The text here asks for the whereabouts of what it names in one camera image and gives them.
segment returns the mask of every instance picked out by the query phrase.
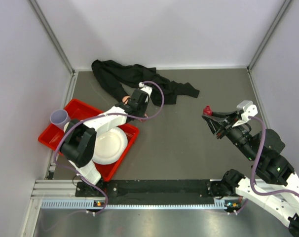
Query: white paper plate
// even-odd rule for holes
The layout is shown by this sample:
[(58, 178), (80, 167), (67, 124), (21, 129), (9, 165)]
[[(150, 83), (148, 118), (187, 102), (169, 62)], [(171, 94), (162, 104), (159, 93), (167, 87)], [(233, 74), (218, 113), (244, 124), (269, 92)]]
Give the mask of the white paper plate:
[(96, 139), (93, 161), (97, 164), (112, 164), (120, 158), (127, 145), (125, 133), (115, 127)]

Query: purple cup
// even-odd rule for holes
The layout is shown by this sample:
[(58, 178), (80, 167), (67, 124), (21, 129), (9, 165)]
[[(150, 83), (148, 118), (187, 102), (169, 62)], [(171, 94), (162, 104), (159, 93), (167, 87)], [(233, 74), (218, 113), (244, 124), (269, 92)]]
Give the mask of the purple cup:
[(56, 110), (51, 114), (50, 121), (53, 125), (64, 131), (65, 124), (71, 121), (71, 119), (66, 110)]

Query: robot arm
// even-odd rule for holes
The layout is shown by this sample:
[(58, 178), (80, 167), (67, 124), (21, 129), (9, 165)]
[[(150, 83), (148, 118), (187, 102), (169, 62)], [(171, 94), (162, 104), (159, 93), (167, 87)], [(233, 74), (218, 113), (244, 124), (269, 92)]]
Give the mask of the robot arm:
[[(250, 120), (248, 116), (256, 114), (257, 108), (253, 102), (243, 101), (237, 106), (237, 111), (232, 113), (216, 113), (207, 107), (202, 117), (218, 139), (228, 137), (248, 160), (253, 161), (259, 148), (261, 132), (255, 136), (250, 135), (251, 127), (247, 122)], [(275, 190), (293, 190), (299, 193), (299, 178), (290, 163), (280, 155), (284, 147), (279, 135), (274, 130), (267, 129), (256, 174)], [(299, 237), (299, 198), (296, 195), (281, 193), (283, 199), (265, 196), (266, 191), (255, 185), (255, 189), (263, 194), (258, 195), (251, 189), (250, 179), (236, 170), (226, 172), (220, 185), (221, 196), (246, 197), (278, 218), (293, 236)]]
[[(152, 88), (139, 84), (141, 89), (134, 90), (127, 103), (120, 102), (104, 112), (104, 117), (92, 119), (76, 127), (62, 144), (60, 152), (75, 169), (90, 183), (97, 184), (102, 178), (92, 161), (96, 138), (110, 129), (128, 123), (133, 118), (125, 115), (144, 117)], [(65, 125), (64, 132), (70, 130), (79, 120), (73, 119)]]

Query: red plastic tray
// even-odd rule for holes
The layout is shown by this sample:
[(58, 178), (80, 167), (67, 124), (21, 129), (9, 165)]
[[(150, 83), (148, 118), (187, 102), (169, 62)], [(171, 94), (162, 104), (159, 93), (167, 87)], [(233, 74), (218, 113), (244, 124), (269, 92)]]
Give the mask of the red plastic tray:
[[(71, 100), (64, 109), (67, 111), (71, 119), (78, 119), (78, 120), (93, 117), (103, 112), (77, 99)], [(115, 163), (107, 164), (107, 165), (95, 163), (97, 170), (100, 172), (101, 176), (105, 181), (111, 180), (114, 173), (118, 169), (119, 165), (123, 161), (125, 155), (129, 151), (129, 149), (131, 148), (132, 144), (134, 143), (135, 139), (139, 134), (138, 128), (131, 126), (129, 124), (122, 125), (120, 126), (120, 128), (124, 131), (128, 139), (128, 145), (125, 148), (124, 152), (122, 153), (120, 159)], [(46, 145), (50, 149), (56, 150), (57, 145), (59, 144), (63, 136), (64, 136), (64, 132), (62, 130), (50, 124), (46, 128), (46, 130), (39, 136), (38, 141)]]

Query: gray table surface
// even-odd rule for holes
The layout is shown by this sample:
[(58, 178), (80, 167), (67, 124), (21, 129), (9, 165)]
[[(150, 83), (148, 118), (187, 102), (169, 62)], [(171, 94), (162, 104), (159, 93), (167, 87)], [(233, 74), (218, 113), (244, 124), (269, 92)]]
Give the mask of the gray table surface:
[(222, 210), (40, 211), (35, 237), (291, 237), (274, 216), (249, 202), (239, 215)]
[[(201, 118), (210, 105), (214, 111), (234, 111), (255, 95), (245, 69), (165, 70), (161, 75), (177, 82), (190, 82), (199, 98), (179, 96), (176, 105), (145, 123), (134, 121), (140, 134), (114, 179), (217, 179), (231, 169), (251, 173), (249, 162), (224, 138), (217, 140)], [(116, 101), (99, 86), (91, 72), (80, 72), (74, 98), (106, 111)], [(158, 107), (149, 105), (152, 115)], [(260, 131), (250, 122), (253, 134)], [(59, 162), (67, 164), (64, 158)], [(55, 179), (71, 179), (74, 173), (57, 167)], [(238, 216), (214, 210), (107, 210), (100, 216), (75, 214), (73, 210), (41, 210), (35, 237), (290, 237), (275, 217), (252, 202)], [(58, 222), (56, 228), (44, 229)]]
[[(218, 179), (229, 169), (250, 176), (251, 165), (232, 143), (217, 140), (202, 119), (206, 105), (217, 112), (231, 112), (243, 100), (256, 98), (246, 69), (162, 70), (162, 76), (189, 82), (200, 90), (198, 98), (178, 96), (176, 105), (165, 105), (154, 119), (131, 122), (140, 130), (135, 144), (117, 170), (114, 179)], [(124, 86), (129, 94), (133, 89)], [(116, 100), (98, 84), (92, 72), (80, 72), (74, 96), (103, 111)], [(159, 107), (150, 102), (148, 115)], [(260, 131), (250, 121), (252, 134)], [(67, 164), (64, 158), (59, 161)], [(56, 168), (54, 179), (71, 179), (74, 173)]]

